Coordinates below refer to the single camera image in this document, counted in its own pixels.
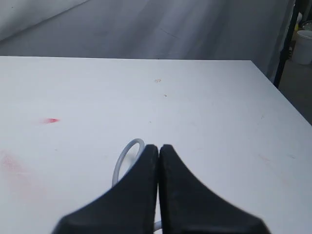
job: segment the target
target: white cable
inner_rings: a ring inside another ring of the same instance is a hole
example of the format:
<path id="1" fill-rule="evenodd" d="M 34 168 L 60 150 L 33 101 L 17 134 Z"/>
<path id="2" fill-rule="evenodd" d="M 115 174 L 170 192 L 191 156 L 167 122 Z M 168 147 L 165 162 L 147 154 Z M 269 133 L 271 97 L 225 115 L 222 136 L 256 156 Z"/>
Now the white cable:
<path id="1" fill-rule="evenodd" d="M 135 164 L 136 160 L 141 156 L 142 152 L 144 151 L 145 148 L 145 143 L 142 139 L 137 138 L 137 139 L 133 139 L 132 141 L 130 141 L 126 147 L 122 150 L 117 163 L 115 165 L 114 168 L 114 173 L 113 173 L 113 181 L 112 181 L 112 187 L 114 187 L 114 185 L 116 185 L 119 182 L 119 171 L 122 165 L 123 160 L 125 159 L 128 151 L 135 145 L 135 144 L 139 144 L 139 149 L 138 152 L 136 154 L 135 160 L 134 162 L 130 165 L 130 167 L 128 168 L 126 174 L 128 173 L 128 171 L 132 168 L 132 166 Z M 156 232 L 157 230 L 161 229 L 161 221 L 158 221 L 154 224 L 154 232 Z"/>

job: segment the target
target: table surface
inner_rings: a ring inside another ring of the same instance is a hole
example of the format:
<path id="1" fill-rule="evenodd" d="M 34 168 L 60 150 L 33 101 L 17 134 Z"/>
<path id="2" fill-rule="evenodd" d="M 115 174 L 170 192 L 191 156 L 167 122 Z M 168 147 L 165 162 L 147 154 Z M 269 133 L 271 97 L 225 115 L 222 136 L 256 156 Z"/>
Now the table surface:
<path id="1" fill-rule="evenodd" d="M 0 70 L 1 234 L 50 233 L 110 188 L 137 137 L 172 144 L 273 234 L 310 233 L 312 127 L 252 62 L 0 57 Z"/>

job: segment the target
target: white container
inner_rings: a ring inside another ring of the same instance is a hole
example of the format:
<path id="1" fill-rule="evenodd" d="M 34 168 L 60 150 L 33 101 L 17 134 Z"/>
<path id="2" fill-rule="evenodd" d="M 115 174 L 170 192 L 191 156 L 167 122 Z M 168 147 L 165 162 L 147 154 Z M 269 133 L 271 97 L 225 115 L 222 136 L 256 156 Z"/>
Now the white container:
<path id="1" fill-rule="evenodd" d="M 297 35 L 292 60 L 299 64 L 310 64 L 312 62 L 312 31 L 300 30 Z"/>

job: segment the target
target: black pole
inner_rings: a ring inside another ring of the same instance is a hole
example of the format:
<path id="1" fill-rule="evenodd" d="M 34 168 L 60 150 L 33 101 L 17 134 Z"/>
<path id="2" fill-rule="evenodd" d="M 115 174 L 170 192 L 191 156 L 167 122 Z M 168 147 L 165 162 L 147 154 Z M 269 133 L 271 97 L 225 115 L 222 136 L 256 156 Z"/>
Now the black pole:
<path id="1" fill-rule="evenodd" d="M 285 63 L 289 57 L 289 46 L 290 46 L 291 41 L 292 41 L 293 32 L 294 32 L 294 28 L 295 28 L 296 23 L 297 23 L 298 15 L 299 15 L 299 0 L 296 0 L 294 7 L 293 7 L 293 11 L 292 11 L 291 22 L 290 22 L 288 32 L 287 32 L 287 35 L 285 38 L 284 48 L 281 51 L 281 54 L 279 57 L 279 64 L 277 67 L 277 71 L 276 71 L 276 75 L 275 75 L 275 79 L 274 79 L 274 83 L 273 83 L 276 88 L 278 88 L 278 86 L 279 86 L 279 83 L 280 83 L 281 78 L 282 78 L 283 70 L 285 67 Z"/>

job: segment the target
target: gray backdrop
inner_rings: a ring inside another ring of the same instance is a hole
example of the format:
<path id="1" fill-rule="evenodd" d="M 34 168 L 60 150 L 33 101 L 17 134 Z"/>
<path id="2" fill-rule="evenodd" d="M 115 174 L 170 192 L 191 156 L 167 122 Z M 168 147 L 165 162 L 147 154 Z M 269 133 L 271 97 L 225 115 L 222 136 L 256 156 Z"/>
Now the gray backdrop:
<path id="1" fill-rule="evenodd" d="M 89 0 L 0 42 L 0 55 L 250 59 L 271 80 L 294 0 Z"/>

